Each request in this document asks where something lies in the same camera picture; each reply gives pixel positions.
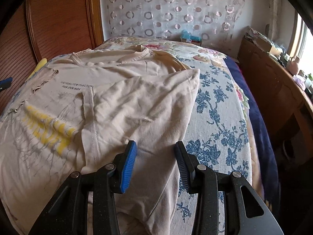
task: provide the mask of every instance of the dark blue fabric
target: dark blue fabric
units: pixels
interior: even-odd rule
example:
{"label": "dark blue fabric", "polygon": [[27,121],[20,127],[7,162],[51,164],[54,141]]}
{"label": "dark blue fabric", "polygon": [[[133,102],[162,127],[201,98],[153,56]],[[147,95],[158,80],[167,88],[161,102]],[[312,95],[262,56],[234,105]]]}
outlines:
{"label": "dark blue fabric", "polygon": [[245,95],[249,98],[248,101],[250,106],[249,117],[259,155],[261,178],[264,186],[265,200],[268,200],[269,203],[274,203],[273,201],[276,201],[277,197],[279,197],[278,171],[270,138],[267,133],[267,129],[265,127],[258,105],[256,104],[255,99],[250,89],[248,88],[248,85],[238,65],[229,56],[227,56],[224,59],[224,61],[236,83],[244,91]]}

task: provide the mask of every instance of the brown wooden cabinet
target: brown wooden cabinet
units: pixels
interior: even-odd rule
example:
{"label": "brown wooden cabinet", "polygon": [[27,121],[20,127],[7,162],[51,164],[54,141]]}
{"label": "brown wooden cabinet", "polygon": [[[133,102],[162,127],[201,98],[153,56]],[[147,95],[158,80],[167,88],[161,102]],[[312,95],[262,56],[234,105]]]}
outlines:
{"label": "brown wooden cabinet", "polygon": [[313,155],[313,105],[279,63],[243,38],[239,66],[260,109],[273,147],[299,130]]}

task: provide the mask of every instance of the yellow print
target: yellow print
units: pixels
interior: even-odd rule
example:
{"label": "yellow print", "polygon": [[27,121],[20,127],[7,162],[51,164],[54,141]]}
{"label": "yellow print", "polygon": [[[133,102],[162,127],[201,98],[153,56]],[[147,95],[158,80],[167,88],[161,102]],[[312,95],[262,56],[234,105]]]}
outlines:
{"label": "yellow print", "polygon": [[22,121],[26,122],[26,127],[31,130],[32,135],[44,146],[56,147],[56,151],[61,155],[63,150],[70,145],[76,129],[57,118],[41,113],[31,105],[26,106],[25,109],[26,116]]}

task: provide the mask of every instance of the floral blanket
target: floral blanket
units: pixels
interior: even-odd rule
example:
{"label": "floral blanket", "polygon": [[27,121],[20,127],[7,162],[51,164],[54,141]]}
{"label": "floral blanket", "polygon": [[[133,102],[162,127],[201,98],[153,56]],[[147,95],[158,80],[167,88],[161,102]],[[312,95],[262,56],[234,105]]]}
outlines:
{"label": "floral blanket", "polygon": [[[125,49],[131,45],[167,51],[192,68],[200,69],[200,87],[184,144],[199,162],[215,171],[230,174],[239,171],[252,183],[251,146],[254,137],[248,118],[248,99],[233,80],[223,58],[215,50],[193,44],[118,37],[107,40],[98,49]],[[224,234],[224,198],[219,193],[219,233]],[[197,195],[189,195],[180,182],[177,208],[171,234],[191,234]]]}

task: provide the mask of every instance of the metal screw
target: metal screw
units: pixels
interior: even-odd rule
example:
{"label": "metal screw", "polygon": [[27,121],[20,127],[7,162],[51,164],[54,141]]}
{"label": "metal screw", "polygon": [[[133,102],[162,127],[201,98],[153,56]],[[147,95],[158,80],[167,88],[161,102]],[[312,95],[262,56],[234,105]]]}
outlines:
{"label": "metal screw", "polygon": [[106,166],[105,166],[105,168],[107,169],[107,170],[112,170],[112,169],[114,169],[114,164],[107,164]]}
{"label": "metal screw", "polygon": [[233,174],[233,176],[235,178],[240,178],[241,177],[241,173],[239,171],[234,171],[232,174]]}
{"label": "metal screw", "polygon": [[79,172],[78,172],[78,171],[73,171],[73,172],[71,173],[71,177],[72,177],[73,179],[77,178],[78,176],[79,176]]}
{"label": "metal screw", "polygon": [[198,164],[197,168],[198,168],[199,170],[206,170],[206,169],[207,169],[206,166],[203,165],[203,164]]}

